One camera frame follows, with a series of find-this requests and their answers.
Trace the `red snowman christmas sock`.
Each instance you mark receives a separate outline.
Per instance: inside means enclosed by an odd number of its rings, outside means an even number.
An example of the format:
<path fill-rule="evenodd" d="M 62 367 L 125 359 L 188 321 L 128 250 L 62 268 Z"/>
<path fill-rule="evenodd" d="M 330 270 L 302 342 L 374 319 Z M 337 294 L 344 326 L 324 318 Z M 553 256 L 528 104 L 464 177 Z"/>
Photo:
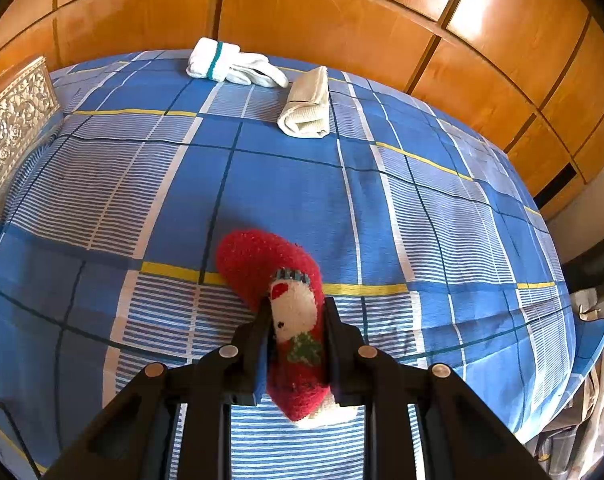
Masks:
<path fill-rule="evenodd" d="M 266 392 L 301 429 L 338 426 L 358 408 L 334 400 L 326 376 L 322 274 L 299 245 L 261 230 L 234 231 L 217 246 L 215 263 L 228 287 L 253 311 L 267 301 L 275 350 Z"/>

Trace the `cream cloth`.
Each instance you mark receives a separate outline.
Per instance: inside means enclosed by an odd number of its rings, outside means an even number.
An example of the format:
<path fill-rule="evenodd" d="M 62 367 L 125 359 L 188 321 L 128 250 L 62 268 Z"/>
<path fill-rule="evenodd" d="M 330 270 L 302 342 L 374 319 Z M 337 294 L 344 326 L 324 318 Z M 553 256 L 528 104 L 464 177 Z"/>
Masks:
<path fill-rule="evenodd" d="M 328 70 L 318 66 L 293 81 L 277 125 L 286 136 L 323 139 L 329 134 L 329 110 Z"/>

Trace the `white sock with teal stripe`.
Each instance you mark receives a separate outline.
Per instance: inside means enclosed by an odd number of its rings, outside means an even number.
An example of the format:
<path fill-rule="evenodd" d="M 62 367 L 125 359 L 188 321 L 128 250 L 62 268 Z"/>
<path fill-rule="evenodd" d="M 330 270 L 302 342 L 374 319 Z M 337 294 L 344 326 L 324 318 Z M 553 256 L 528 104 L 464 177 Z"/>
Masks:
<path fill-rule="evenodd" d="M 227 81 L 264 88 L 287 88 L 286 74 L 261 53 L 242 52 L 236 44 L 201 37 L 190 52 L 186 74 L 195 79 Z"/>

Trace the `blue plaid bed sheet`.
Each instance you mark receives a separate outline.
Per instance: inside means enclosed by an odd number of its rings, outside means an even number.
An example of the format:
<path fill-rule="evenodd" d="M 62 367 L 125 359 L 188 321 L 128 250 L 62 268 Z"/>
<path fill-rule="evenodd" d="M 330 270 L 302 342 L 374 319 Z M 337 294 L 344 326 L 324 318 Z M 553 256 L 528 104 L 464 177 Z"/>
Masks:
<path fill-rule="evenodd" d="M 0 461 L 44 472 L 146 364 L 226 344 L 250 312 L 215 264 L 261 229 L 318 263 L 342 320 L 448 364 L 521 441 L 604 350 L 572 311 L 507 156 L 398 90 L 328 74 L 329 134 L 285 136 L 282 89 L 192 79 L 183 51 L 56 70 L 60 111 L 0 216 Z"/>

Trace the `ornate gold tissue box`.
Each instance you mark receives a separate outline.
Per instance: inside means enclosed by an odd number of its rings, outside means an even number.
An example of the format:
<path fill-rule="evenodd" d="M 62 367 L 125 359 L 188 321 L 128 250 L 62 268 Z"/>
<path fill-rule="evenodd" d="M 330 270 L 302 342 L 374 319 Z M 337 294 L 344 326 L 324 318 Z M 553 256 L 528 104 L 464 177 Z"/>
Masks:
<path fill-rule="evenodd" d="M 14 174 L 47 136 L 60 111 L 44 56 L 31 56 L 0 74 L 0 216 Z"/>

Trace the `wooden wardrobe panelling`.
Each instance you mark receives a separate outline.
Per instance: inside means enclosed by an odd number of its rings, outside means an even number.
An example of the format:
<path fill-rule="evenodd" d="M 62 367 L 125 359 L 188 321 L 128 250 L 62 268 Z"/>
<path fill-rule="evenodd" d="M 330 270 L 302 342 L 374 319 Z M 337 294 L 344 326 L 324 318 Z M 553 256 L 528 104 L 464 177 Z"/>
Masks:
<path fill-rule="evenodd" d="M 0 73 L 202 36 L 439 107 L 508 154 L 546 217 L 604 169 L 604 29 L 582 0 L 11 0 Z"/>

